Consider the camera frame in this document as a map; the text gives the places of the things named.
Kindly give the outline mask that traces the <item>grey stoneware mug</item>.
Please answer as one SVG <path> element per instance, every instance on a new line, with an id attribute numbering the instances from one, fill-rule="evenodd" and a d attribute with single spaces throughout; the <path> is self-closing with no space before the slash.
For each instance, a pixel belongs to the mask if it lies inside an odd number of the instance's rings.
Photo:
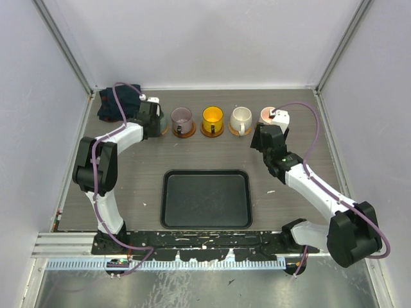
<path id="1" fill-rule="evenodd" d="M 161 132 L 168 126 L 168 119 L 163 112 L 160 114 L 160 129 Z"/>

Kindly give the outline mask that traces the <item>light orange coaster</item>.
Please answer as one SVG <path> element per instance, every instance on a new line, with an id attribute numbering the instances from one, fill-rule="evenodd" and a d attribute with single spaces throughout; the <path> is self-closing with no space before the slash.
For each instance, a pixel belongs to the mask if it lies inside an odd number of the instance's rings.
<path id="1" fill-rule="evenodd" d="M 161 132 L 161 135 L 165 135 L 168 130 L 169 130 L 169 126 L 167 126 L 167 127 Z"/>

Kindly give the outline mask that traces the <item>woven rattan coaster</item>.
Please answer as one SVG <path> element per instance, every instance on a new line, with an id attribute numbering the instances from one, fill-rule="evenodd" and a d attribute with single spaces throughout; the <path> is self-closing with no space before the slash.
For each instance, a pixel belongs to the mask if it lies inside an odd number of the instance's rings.
<path id="1" fill-rule="evenodd" d="M 231 124 L 229 124 L 229 131 L 230 131 L 233 135 L 243 137 L 243 136 L 248 135 L 248 134 L 252 131 L 252 127 L 251 127 L 251 126 L 248 127 L 248 128 L 245 130 L 244 134 L 241 135 L 239 131 L 236 131 L 236 130 L 231 126 Z"/>

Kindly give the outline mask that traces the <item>pink ceramic mug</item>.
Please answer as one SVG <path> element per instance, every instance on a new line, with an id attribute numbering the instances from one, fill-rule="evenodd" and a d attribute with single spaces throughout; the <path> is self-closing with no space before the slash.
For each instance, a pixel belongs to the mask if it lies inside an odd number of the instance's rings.
<path id="1" fill-rule="evenodd" d="M 262 124 L 273 124 L 274 118 L 275 118 L 275 108 L 265 107 L 260 112 L 258 122 Z"/>

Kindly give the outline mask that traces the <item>white speckled mug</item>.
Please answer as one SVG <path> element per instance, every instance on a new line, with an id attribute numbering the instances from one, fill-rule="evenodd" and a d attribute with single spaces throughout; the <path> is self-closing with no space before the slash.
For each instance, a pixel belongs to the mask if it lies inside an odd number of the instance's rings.
<path id="1" fill-rule="evenodd" d="M 252 112 L 246 107 L 237 107 L 232 111 L 229 124 L 241 135 L 252 126 Z"/>

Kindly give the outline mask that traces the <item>purple mug black handle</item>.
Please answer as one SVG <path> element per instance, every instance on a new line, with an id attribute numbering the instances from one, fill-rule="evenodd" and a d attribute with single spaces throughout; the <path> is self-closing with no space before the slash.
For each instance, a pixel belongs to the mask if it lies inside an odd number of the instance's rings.
<path id="1" fill-rule="evenodd" d="M 178 134 L 189 133 L 192 129 L 192 113 L 186 107 L 175 108 L 171 113 L 172 127 Z"/>

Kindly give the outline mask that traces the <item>dark wooden coaster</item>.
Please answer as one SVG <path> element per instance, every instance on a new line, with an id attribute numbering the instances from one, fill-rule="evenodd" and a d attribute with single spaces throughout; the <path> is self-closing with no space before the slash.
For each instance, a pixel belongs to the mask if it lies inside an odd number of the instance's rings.
<path id="1" fill-rule="evenodd" d="M 203 135 L 205 135 L 208 138 L 215 138 L 215 137 L 219 137 L 223 132 L 224 132 L 224 124 L 222 125 L 221 129 L 216 132 L 216 133 L 210 133 L 208 131 L 205 130 L 203 123 L 201 123 L 200 125 L 200 131 Z"/>
<path id="2" fill-rule="evenodd" d="M 196 124 L 193 121 L 191 123 L 191 129 L 190 131 L 186 132 L 186 133 L 182 133 L 182 125 L 177 125 L 177 129 L 175 130 L 174 128 L 172 129 L 172 132 L 174 134 L 174 136 L 180 138 L 180 139 L 187 139 L 189 137 L 191 137 L 195 132 L 196 132 Z"/>

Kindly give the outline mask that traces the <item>yellow mug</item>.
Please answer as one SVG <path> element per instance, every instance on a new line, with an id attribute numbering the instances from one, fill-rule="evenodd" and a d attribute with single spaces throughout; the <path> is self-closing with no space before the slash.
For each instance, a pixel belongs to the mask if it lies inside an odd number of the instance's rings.
<path id="1" fill-rule="evenodd" d="M 223 126 L 223 110 L 219 107 L 207 107 L 202 113 L 202 126 L 205 132 L 216 134 Z"/>

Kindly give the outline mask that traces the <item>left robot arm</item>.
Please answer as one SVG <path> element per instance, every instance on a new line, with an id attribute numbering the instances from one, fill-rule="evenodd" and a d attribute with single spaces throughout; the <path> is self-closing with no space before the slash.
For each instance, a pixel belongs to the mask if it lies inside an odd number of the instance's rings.
<path id="1" fill-rule="evenodd" d="M 159 99 L 149 97 L 119 128 L 99 137 L 83 137 L 73 168 L 73 182 L 92 203 L 98 232 L 107 237 L 105 246 L 114 254 L 128 248 L 125 221 L 121 217 L 114 188 L 118 180 L 118 155 L 134 144 L 162 135 L 164 114 Z"/>

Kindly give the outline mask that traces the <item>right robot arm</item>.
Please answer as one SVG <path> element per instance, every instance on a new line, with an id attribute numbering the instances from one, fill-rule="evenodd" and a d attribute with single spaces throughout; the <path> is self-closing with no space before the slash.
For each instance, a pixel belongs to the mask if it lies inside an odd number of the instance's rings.
<path id="1" fill-rule="evenodd" d="M 258 123 L 250 146 L 262 153 L 268 172 L 308 200 L 326 224 L 292 221 L 283 227 L 283 248 L 295 253 L 311 246 L 328 252 L 343 268 L 374 257 L 383 248 L 374 207 L 345 197 L 319 178 L 300 156 L 288 151 L 286 134 L 278 125 Z"/>

